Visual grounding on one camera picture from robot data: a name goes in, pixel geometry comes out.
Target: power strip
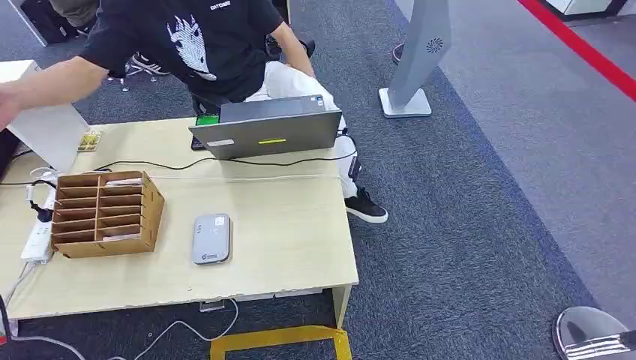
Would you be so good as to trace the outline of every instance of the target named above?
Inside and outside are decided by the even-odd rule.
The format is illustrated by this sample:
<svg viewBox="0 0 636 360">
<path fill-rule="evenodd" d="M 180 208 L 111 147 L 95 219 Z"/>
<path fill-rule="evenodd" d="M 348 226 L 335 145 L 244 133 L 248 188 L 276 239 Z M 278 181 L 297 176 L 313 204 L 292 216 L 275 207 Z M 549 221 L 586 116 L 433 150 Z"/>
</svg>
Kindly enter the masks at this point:
<svg viewBox="0 0 636 360">
<path fill-rule="evenodd" d="M 41 179 L 57 183 L 57 175 L 52 172 L 45 173 Z M 53 209 L 55 202 L 56 189 L 51 188 L 42 209 Z M 43 223 L 36 218 L 35 225 L 28 235 L 28 240 L 22 250 L 22 255 L 20 256 L 22 260 L 27 263 L 37 264 L 46 264 L 51 260 L 53 256 L 53 249 L 51 248 L 52 225 L 52 221 Z"/>
</svg>

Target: yellow tape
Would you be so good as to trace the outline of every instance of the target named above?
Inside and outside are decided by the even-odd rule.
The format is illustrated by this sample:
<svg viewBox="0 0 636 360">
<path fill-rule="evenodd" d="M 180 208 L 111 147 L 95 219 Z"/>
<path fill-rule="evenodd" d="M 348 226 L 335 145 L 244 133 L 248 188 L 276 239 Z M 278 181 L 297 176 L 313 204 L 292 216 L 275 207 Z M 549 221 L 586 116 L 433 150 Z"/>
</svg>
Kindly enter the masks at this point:
<svg viewBox="0 0 636 360">
<path fill-rule="evenodd" d="M 287 139 L 269 139 L 269 140 L 261 140 L 259 141 L 259 145 L 267 145 L 267 144 L 275 144 L 275 143 L 284 143 Z"/>
<path fill-rule="evenodd" d="M 281 328 L 278 330 L 227 335 L 212 341 L 210 358 L 211 360 L 225 360 L 225 353 L 228 351 L 275 347 L 277 345 L 327 339 L 333 339 L 334 341 L 337 360 L 351 360 L 352 356 L 347 332 L 325 326 L 300 326 L 298 328 Z"/>
</svg>

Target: white pants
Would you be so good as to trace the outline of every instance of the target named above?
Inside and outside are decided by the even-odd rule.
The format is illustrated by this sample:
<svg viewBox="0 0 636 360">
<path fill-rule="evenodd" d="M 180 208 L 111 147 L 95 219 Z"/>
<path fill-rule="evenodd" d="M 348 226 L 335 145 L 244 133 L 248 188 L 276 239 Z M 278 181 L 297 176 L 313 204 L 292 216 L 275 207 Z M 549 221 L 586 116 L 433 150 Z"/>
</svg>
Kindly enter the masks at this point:
<svg viewBox="0 0 636 360">
<path fill-rule="evenodd" d="M 270 61 L 265 66 L 265 81 L 263 81 L 261 88 L 245 101 L 263 101 L 305 95 L 322 95 L 327 110 L 338 110 L 334 103 L 334 97 L 320 85 L 318 80 L 279 61 Z M 346 126 L 344 118 L 340 118 L 338 128 L 342 130 Z M 353 145 L 350 138 L 341 136 L 336 139 L 334 149 L 336 158 L 339 158 L 351 154 L 356 146 Z M 345 198 L 354 197 L 358 192 L 356 184 L 349 177 L 352 160 L 353 157 L 336 160 L 342 183 L 342 194 Z"/>
</svg>

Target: red floor stripe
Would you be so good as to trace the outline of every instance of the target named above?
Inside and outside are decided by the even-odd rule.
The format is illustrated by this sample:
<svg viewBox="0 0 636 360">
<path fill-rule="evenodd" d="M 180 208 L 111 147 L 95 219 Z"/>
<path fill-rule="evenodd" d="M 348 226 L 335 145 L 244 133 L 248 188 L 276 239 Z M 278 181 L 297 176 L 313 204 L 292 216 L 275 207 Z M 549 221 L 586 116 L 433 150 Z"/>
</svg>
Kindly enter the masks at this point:
<svg viewBox="0 0 636 360">
<path fill-rule="evenodd" d="M 572 31 L 556 15 L 551 13 L 537 0 L 518 0 L 543 25 L 547 26 L 570 49 L 574 50 L 588 64 L 592 65 L 605 79 L 636 101 L 636 80 L 616 66 L 612 61 L 594 49 L 585 40 Z"/>
</svg>

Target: cardboard compartment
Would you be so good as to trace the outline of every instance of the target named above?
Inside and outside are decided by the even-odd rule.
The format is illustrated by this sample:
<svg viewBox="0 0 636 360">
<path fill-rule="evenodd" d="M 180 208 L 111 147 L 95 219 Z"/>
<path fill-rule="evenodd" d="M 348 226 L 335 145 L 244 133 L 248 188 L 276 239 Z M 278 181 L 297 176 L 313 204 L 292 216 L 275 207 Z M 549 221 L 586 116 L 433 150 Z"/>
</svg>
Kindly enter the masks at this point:
<svg viewBox="0 0 636 360">
<path fill-rule="evenodd" d="M 96 208 L 58 209 L 53 211 L 53 222 L 63 223 L 65 221 L 95 219 L 96 214 Z"/>
<path fill-rule="evenodd" d="M 128 179 L 141 184 L 107 186 Z M 51 237 L 55 251 L 72 259 L 155 249 L 165 199 L 145 172 L 60 176 L 58 183 Z"/>
<path fill-rule="evenodd" d="M 137 238 L 141 239 L 141 226 L 137 225 L 124 225 L 124 226 L 114 226 L 107 227 L 104 229 L 99 229 L 97 231 L 97 240 L 99 242 L 107 242 L 113 241 L 117 238 L 118 240 L 129 239 L 129 238 Z"/>
<path fill-rule="evenodd" d="M 118 180 L 128 180 L 128 179 L 144 179 L 144 177 L 148 177 L 145 172 L 141 171 L 120 171 L 120 172 L 109 172 L 107 174 L 103 174 L 99 180 L 100 188 L 104 188 L 107 186 L 108 182 L 114 182 Z"/>
<path fill-rule="evenodd" d="M 101 217 L 97 219 L 97 222 L 97 227 L 99 227 L 100 229 L 107 227 L 123 227 L 124 225 L 140 225 L 141 214 Z"/>
<path fill-rule="evenodd" d="M 141 195 L 142 191 L 142 185 L 102 187 L 100 188 L 100 196 L 111 197 L 114 195 Z"/>
<path fill-rule="evenodd" d="M 99 185 L 101 174 L 66 175 L 58 178 L 58 188 L 86 188 Z"/>
<path fill-rule="evenodd" d="M 100 206 L 140 206 L 143 195 L 100 196 Z"/>
<path fill-rule="evenodd" d="M 108 218 L 111 216 L 132 215 L 132 214 L 141 215 L 141 206 L 112 206 L 109 208 L 100 208 L 98 217 Z"/>
<path fill-rule="evenodd" d="M 51 235 L 54 244 L 70 244 L 74 242 L 93 242 L 95 240 L 95 230 L 82 230 L 73 232 L 63 232 Z"/>
<path fill-rule="evenodd" d="M 58 199 L 77 199 L 80 197 L 97 197 L 98 188 L 89 187 L 59 187 Z"/>
<path fill-rule="evenodd" d="M 83 230 L 93 230 L 95 219 L 66 221 L 64 223 L 53 223 L 51 232 L 55 234 L 72 233 Z"/>
<path fill-rule="evenodd" d="M 87 209 L 96 208 L 98 205 L 98 198 L 84 197 L 78 199 L 60 199 L 55 202 L 60 205 L 60 209 Z"/>
</svg>

